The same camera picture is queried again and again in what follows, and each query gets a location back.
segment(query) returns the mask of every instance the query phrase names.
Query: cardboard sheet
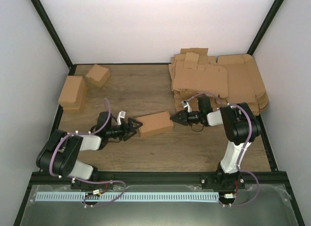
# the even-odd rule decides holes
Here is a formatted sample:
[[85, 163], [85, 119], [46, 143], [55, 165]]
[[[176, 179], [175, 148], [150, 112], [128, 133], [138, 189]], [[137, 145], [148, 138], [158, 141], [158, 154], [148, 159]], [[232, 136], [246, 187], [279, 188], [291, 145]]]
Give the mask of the cardboard sheet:
[[190, 69], [197, 69], [199, 55], [194, 52], [187, 52], [184, 60], [184, 67]]
[[208, 48], [190, 48], [190, 49], [180, 49], [181, 54], [186, 54], [187, 52], [194, 52], [201, 56], [207, 56]]

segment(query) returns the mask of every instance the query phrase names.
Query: wooden tabletop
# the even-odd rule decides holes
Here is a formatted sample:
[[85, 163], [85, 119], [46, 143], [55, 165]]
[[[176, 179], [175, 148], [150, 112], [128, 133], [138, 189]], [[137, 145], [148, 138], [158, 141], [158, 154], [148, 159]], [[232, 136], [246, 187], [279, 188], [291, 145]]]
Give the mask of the wooden tabletop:
[[[176, 113], [171, 78], [167, 65], [103, 65], [111, 77], [102, 88], [88, 82], [86, 107], [83, 114], [64, 112], [59, 129], [67, 132], [87, 132], [105, 111], [104, 97], [113, 115], [126, 111], [126, 117], [136, 118], [169, 111]], [[78, 65], [75, 75], [85, 76], [92, 65]], [[135, 135], [127, 142], [108, 143], [101, 151], [80, 152], [78, 159], [105, 171], [215, 171], [225, 155], [228, 140], [224, 127], [205, 127], [200, 133], [189, 126], [174, 123], [172, 132], [149, 138]], [[247, 150], [241, 168], [250, 171], [270, 171], [261, 137]]]

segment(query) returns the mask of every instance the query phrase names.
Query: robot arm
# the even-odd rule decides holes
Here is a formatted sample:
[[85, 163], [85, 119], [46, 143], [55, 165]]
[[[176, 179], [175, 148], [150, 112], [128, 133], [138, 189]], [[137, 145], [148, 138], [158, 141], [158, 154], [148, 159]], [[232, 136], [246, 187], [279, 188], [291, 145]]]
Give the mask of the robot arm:
[[237, 165], [240, 165], [245, 151], [260, 135], [260, 125], [247, 103], [238, 104], [249, 116], [252, 124], [252, 134], [249, 142], [243, 150], [241, 158], [239, 155], [243, 149], [249, 133], [249, 124], [246, 116], [232, 106], [223, 106], [220, 110], [212, 112], [209, 97], [199, 97], [199, 111], [192, 111], [187, 101], [183, 101], [185, 110], [179, 111], [171, 116], [173, 122], [181, 125], [192, 125], [201, 123], [204, 126], [224, 125], [225, 134], [229, 140], [224, 158], [220, 162], [220, 167], [224, 174], [233, 174], [238, 171]]
[[[96, 128], [96, 130], [101, 128], [107, 120], [107, 117], [107, 112], [100, 113], [94, 128]], [[132, 118], [129, 118], [128, 123], [126, 123], [124, 118], [125, 112], [121, 111], [116, 118], [117, 125], [112, 125], [110, 118], [106, 127], [95, 135], [91, 132], [84, 134], [76, 132], [76, 134], [69, 136], [61, 144], [61, 147], [56, 153], [52, 165], [53, 173], [59, 175], [59, 177], [69, 176], [97, 181], [97, 168], [77, 160], [78, 154], [80, 151], [97, 151], [103, 149], [107, 145], [109, 138], [119, 139], [120, 141], [129, 140], [137, 133], [136, 130], [142, 126], [142, 123]], [[42, 170], [49, 170], [52, 155], [65, 136], [67, 136], [67, 132], [62, 130], [55, 130], [51, 134], [48, 142], [37, 157], [37, 167]]]

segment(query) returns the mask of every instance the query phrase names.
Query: purple cable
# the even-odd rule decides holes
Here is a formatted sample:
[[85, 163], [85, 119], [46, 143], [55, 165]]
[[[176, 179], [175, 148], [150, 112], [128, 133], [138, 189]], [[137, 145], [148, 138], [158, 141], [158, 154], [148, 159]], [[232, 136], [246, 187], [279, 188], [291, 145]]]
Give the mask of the purple cable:
[[208, 91], [201, 92], [201, 93], [198, 93], [198, 94], [196, 94], [196, 95], [194, 95], [194, 96], [191, 96], [189, 99], [187, 99], [187, 101], [189, 102], [189, 101], [191, 101], [193, 98], [195, 98], [195, 97], [197, 97], [197, 96], [199, 96], [199, 95], [203, 95], [203, 94], [209, 94], [209, 95], [215, 97], [216, 99], [218, 99], [218, 100], [220, 101], [220, 103], [222, 103], [222, 106], [224, 106], [224, 103], [222, 102], [221, 99], [219, 99], [218, 96], [216, 96], [215, 94], [213, 94], [213, 93], [211, 93], [211, 92], [208, 92]]
[[[88, 183], [88, 184], [95, 184], [95, 185], [98, 185], [98, 184], [109, 184], [109, 183], [121, 183], [121, 184], [123, 184], [124, 190], [122, 190], [122, 192], [117, 197], [115, 197], [114, 199], [112, 199], [109, 202], [105, 202], [105, 203], [102, 203], [102, 204], [98, 204], [97, 203], [97, 204], [93, 205], [93, 207], [95, 207], [95, 208], [102, 207], [102, 206], [108, 205], [110, 203], [113, 203], [117, 199], [121, 198], [121, 196], [125, 193], [125, 189], [126, 189], [126, 183], [124, 181], [101, 181], [101, 182], [96, 182], [96, 181], [87, 181], [87, 180], [83, 180], [83, 179], [80, 179], [80, 178], [76, 178], [76, 180], [83, 181], [83, 182]], [[92, 197], [92, 196], [96, 196], [96, 195], [92, 194], [92, 195], [89, 195], [89, 196], [85, 197], [85, 199], [83, 200], [83, 205], [84, 206], [88, 206], [86, 204], [86, 200], [88, 198]]]
[[252, 177], [255, 179], [255, 181], [256, 181], [256, 183], [257, 183], [257, 191], [256, 191], [256, 194], [255, 194], [255, 196], [254, 196], [251, 200], [249, 200], [249, 201], [247, 201], [247, 202], [245, 202], [245, 203], [232, 205], [232, 207], [240, 207], [240, 206], [249, 204], [250, 202], [254, 201], [254, 200], [257, 198], [257, 196], [258, 196], [258, 194], [259, 194], [259, 181], [258, 181], [257, 177], [256, 177], [252, 172], [247, 171], [247, 170], [240, 170], [240, 168], [239, 168], [239, 162], [240, 162], [240, 159], [241, 159], [241, 157], [242, 157], [243, 150], [245, 149], [247, 143], [249, 142], [249, 140], [250, 140], [250, 138], [251, 138], [251, 136], [252, 136], [252, 122], [251, 122], [251, 119], [249, 118], [247, 112], [246, 112], [241, 106], [239, 106], [239, 105], [237, 105], [237, 104], [230, 104], [230, 105], [231, 105], [231, 106], [234, 106], [234, 107], [236, 107], [236, 108], [238, 108], [239, 110], [241, 110], [241, 112], [246, 116], [246, 119], [247, 119], [247, 122], [248, 122], [248, 126], [249, 126], [249, 132], [248, 132], [247, 139], [246, 139], [245, 143], [243, 144], [243, 146], [242, 146], [243, 149], [241, 150], [241, 152], [240, 152], [240, 154], [239, 154], [239, 156], [238, 156], [238, 160], [237, 160], [237, 169], [238, 169], [238, 171], [240, 171], [240, 172], [242, 172], [242, 173], [247, 173], [247, 174], [252, 175]]
[[110, 119], [110, 114], [111, 114], [111, 107], [110, 107], [110, 102], [107, 98], [104, 98], [104, 105], [105, 105], [105, 109], [107, 110], [107, 105], [106, 102], [108, 103], [108, 117], [105, 121], [105, 123], [101, 126], [101, 128], [99, 128], [98, 130], [96, 130], [95, 132], [93, 132], [92, 134], [95, 135], [98, 132], [100, 132], [102, 129], [104, 129], [104, 127], [107, 125], [109, 119]]
[[[110, 114], [111, 114], [111, 107], [110, 107], [110, 102], [107, 98], [104, 98], [104, 105], [105, 105], [105, 108], [107, 110], [107, 105], [105, 103], [105, 101], [108, 103], [108, 117], [105, 121], [105, 123], [102, 125], [102, 127], [100, 127], [98, 130], [96, 130], [95, 132], [91, 133], [92, 135], [100, 132], [108, 123], [109, 119], [110, 119]], [[88, 135], [89, 133], [78, 133], [78, 135]], [[49, 172], [50, 172], [50, 175], [51, 176], [58, 176], [56, 174], [53, 173], [53, 164], [54, 164], [54, 160], [55, 160], [55, 157], [56, 157], [56, 154], [59, 150], [59, 148], [61, 147], [61, 145], [64, 143], [64, 141], [66, 139], [68, 139], [70, 136], [72, 135], [76, 135], [76, 133], [68, 133], [66, 136], [64, 136], [60, 142], [58, 143], [58, 145], [56, 146], [56, 149], [54, 150], [53, 154], [52, 154], [52, 157], [51, 157], [51, 161], [50, 161], [50, 166], [49, 166]]]

